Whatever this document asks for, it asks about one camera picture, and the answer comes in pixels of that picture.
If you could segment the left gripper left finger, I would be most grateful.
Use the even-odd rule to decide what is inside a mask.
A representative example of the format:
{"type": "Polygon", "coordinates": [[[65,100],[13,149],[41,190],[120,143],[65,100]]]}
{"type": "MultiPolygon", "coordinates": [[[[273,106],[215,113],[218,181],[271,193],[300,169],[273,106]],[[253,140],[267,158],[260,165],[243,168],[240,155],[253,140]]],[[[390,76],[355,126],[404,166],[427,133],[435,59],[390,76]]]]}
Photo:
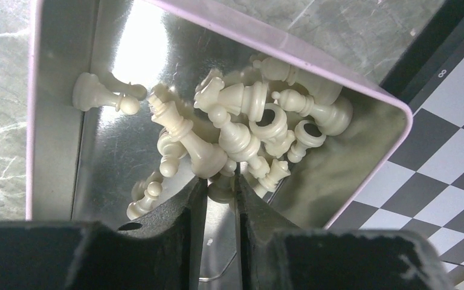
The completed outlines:
{"type": "Polygon", "coordinates": [[[0,289],[197,289],[207,192],[194,178],[116,230],[0,221],[0,289]]]}

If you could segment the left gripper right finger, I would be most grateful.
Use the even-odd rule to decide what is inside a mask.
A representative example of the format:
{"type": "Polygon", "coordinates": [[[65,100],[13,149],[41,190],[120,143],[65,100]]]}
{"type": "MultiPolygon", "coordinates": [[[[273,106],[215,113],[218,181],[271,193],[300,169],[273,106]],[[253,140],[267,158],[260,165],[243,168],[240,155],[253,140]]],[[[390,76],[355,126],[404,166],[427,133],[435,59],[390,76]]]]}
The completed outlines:
{"type": "Polygon", "coordinates": [[[243,176],[234,186],[243,289],[454,288],[436,250],[417,233],[302,229],[243,176]]]}

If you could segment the silver tin with white pieces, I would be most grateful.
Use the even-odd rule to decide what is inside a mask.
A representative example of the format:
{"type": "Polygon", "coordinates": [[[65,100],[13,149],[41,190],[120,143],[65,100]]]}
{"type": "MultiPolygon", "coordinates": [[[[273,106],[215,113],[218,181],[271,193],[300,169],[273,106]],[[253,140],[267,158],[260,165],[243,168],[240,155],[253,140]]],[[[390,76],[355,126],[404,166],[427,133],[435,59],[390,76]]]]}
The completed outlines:
{"type": "Polygon", "coordinates": [[[78,226],[68,286],[387,281],[407,241],[329,230],[410,108],[214,1],[33,1],[28,220],[78,226]]]}

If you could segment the black white chess board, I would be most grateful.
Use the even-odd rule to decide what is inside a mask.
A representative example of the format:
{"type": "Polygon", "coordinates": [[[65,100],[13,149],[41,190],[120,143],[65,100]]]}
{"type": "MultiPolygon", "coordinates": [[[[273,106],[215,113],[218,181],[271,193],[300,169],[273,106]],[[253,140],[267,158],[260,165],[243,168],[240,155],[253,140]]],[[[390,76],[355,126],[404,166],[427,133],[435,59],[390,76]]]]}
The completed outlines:
{"type": "Polygon", "coordinates": [[[330,227],[417,232],[464,289],[464,1],[446,1],[382,87],[413,127],[330,227]]]}

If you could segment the white queen in tin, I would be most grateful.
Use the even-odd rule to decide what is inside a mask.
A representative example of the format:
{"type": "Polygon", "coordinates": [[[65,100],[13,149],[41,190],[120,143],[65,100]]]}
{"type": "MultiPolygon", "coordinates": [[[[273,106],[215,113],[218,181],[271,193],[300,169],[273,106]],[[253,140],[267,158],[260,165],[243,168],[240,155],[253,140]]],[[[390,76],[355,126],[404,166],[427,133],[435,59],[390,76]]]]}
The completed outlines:
{"type": "Polygon", "coordinates": [[[228,159],[225,151],[219,145],[200,138],[193,131],[193,122],[179,114],[174,101],[164,103],[155,94],[151,94],[147,101],[153,113],[152,121],[165,127],[171,139],[185,147],[196,176],[211,178],[224,168],[228,159]]]}

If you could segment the white bishop in tin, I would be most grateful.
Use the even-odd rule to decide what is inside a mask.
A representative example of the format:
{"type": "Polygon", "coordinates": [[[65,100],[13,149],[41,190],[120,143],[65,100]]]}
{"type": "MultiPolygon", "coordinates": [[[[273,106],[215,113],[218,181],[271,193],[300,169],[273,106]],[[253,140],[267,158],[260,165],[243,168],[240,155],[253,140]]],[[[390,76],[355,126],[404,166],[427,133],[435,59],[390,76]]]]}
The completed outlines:
{"type": "Polygon", "coordinates": [[[233,123],[231,114],[223,106],[215,105],[208,112],[208,118],[220,129],[218,143],[235,162],[246,162],[248,171],[255,178],[263,178],[269,172],[266,159],[258,154],[260,140],[251,134],[242,123],[233,123]]]}

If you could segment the white piece hollow base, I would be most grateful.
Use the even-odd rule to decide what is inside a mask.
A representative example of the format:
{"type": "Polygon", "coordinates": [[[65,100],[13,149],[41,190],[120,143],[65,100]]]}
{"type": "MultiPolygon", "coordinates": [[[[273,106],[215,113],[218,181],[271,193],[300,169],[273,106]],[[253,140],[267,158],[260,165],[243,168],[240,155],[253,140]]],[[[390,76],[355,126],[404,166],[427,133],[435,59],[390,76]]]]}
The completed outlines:
{"type": "Polygon", "coordinates": [[[295,142],[287,152],[291,163],[299,163],[308,149],[321,147],[327,138],[318,126],[309,120],[300,121],[294,129],[294,135],[295,142]]]}

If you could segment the white bishop near rim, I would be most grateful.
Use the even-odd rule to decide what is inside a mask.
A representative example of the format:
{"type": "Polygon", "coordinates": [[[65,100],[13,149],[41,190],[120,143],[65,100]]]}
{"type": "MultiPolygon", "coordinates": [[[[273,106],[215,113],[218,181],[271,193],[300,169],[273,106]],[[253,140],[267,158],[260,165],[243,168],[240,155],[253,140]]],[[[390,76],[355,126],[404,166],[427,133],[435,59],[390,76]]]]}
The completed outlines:
{"type": "Polygon", "coordinates": [[[340,135],[352,121],[353,106],[342,96],[331,105],[318,104],[310,95],[302,95],[292,89],[272,92],[271,97],[284,111],[312,117],[321,133],[328,136],[340,135]]]}

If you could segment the white pawn in tin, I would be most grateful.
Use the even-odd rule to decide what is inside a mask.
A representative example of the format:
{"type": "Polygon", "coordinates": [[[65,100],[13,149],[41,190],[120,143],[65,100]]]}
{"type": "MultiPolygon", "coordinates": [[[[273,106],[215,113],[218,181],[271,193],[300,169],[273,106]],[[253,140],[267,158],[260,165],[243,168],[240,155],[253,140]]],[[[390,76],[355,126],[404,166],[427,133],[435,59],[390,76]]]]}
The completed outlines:
{"type": "Polygon", "coordinates": [[[78,76],[72,92],[72,105],[83,112],[103,106],[113,107],[116,112],[134,115],[140,110],[140,101],[123,92],[119,95],[101,84],[95,74],[83,72],[78,76]]]}

